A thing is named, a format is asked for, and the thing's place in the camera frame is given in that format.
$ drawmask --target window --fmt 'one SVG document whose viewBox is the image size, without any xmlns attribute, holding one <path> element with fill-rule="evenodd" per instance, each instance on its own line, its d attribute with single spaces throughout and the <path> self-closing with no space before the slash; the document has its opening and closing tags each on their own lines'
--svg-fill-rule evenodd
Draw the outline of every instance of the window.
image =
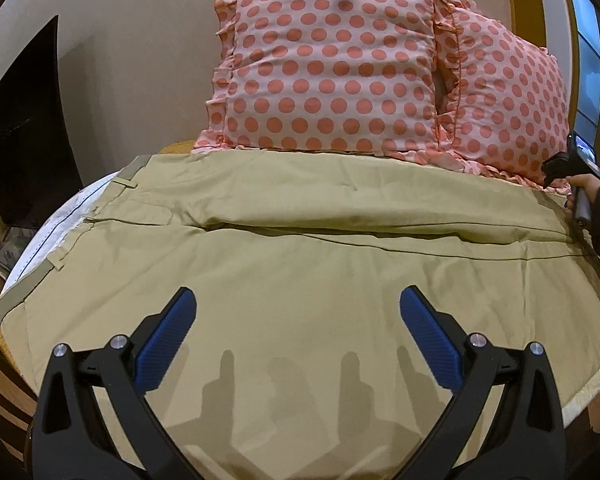
<svg viewBox="0 0 600 480">
<path fill-rule="evenodd" d="M 576 132 L 591 146 L 600 119 L 600 29 L 591 0 L 573 0 L 580 44 L 580 91 Z"/>
</svg>

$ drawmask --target television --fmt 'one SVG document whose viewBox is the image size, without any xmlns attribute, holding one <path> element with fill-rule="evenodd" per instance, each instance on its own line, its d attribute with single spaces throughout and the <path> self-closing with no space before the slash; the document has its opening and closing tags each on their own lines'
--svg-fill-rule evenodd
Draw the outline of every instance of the television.
<svg viewBox="0 0 600 480">
<path fill-rule="evenodd" d="M 58 17 L 0 80 L 0 217 L 37 229 L 82 189 L 58 83 Z"/>
</svg>

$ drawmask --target pillow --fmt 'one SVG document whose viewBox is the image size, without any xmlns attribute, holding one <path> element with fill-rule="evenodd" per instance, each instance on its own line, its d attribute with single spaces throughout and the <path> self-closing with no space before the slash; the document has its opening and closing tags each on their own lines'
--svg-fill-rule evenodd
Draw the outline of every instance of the pillow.
<svg viewBox="0 0 600 480">
<path fill-rule="evenodd" d="M 433 0 L 216 0 L 222 63 L 196 147 L 438 154 Z"/>
<path fill-rule="evenodd" d="M 438 66 L 452 153 L 473 173 L 542 184 L 542 161 L 565 149 L 566 88 L 554 56 L 482 16 L 469 0 L 435 0 Z"/>
</svg>

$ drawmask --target handheld device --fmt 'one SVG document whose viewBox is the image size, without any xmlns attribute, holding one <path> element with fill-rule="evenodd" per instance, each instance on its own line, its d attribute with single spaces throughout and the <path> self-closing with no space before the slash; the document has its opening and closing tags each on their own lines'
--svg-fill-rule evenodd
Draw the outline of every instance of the handheld device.
<svg viewBox="0 0 600 480">
<path fill-rule="evenodd" d="M 542 163 L 544 187 L 548 187 L 557 178 L 590 173 L 600 179 L 600 168 L 596 161 L 595 150 L 576 132 L 567 137 L 567 151 L 556 153 Z M 583 229 L 591 224 L 591 204 L 582 188 L 573 190 L 575 200 L 574 219 Z"/>
<path fill-rule="evenodd" d="M 394 480 L 564 480 L 566 434 L 544 347 L 499 348 L 480 333 L 467 335 L 413 285 L 402 292 L 399 309 L 436 381 L 453 397 Z M 129 337 L 116 335 L 103 348 L 81 352 L 56 345 L 30 432 L 27 478 L 203 480 L 144 400 L 195 317 L 195 296 L 183 287 Z M 473 460 L 456 466 L 496 384 L 505 387 L 488 436 Z M 94 386 L 106 389 L 144 469 L 119 456 Z"/>
</svg>

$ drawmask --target silver screw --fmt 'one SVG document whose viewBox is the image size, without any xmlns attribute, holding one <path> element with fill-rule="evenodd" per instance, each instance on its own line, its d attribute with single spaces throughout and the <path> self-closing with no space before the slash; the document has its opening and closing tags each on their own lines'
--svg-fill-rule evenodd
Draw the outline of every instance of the silver screw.
<svg viewBox="0 0 600 480">
<path fill-rule="evenodd" d="M 116 350 L 120 350 L 124 348 L 126 345 L 126 335 L 115 335 L 109 341 L 111 348 L 115 348 Z"/>
<path fill-rule="evenodd" d="M 532 354 L 535 354 L 535 355 L 544 354 L 544 346 L 542 346 L 542 343 L 537 343 L 537 342 L 531 343 L 529 349 L 531 350 Z"/>
<path fill-rule="evenodd" d="M 469 336 L 469 341 L 476 348 L 482 348 L 487 345 L 487 338 L 480 333 L 473 333 Z"/>
<path fill-rule="evenodd" d="M 65 345 L 64 343 L 60 343 L 54 347 L 54 355 L 56 357 L 62 357 L 64 354 L 66 354 L 66 351 L 68 350 L 68 348 L 69 347 L 67 345 Z"/>
</svg>

